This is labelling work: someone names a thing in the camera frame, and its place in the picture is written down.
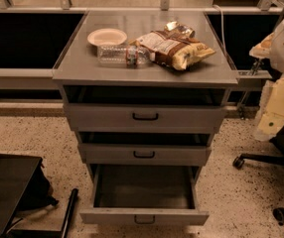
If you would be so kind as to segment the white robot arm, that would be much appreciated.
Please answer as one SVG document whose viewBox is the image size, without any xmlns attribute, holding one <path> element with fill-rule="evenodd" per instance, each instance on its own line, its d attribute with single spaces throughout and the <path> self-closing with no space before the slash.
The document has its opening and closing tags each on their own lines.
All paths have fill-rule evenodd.
<svg viewBox="0 0 284 238">
<path fill-rule="evenodd" d="M 256 114 L 254 137 L 268 141 L 284 126 L 284 19 L 249 54 L 254 58 L 269 59 L 271 67 L 282 73 L 275 82 L 267 80 L 264 84 Z"/>
</svg>

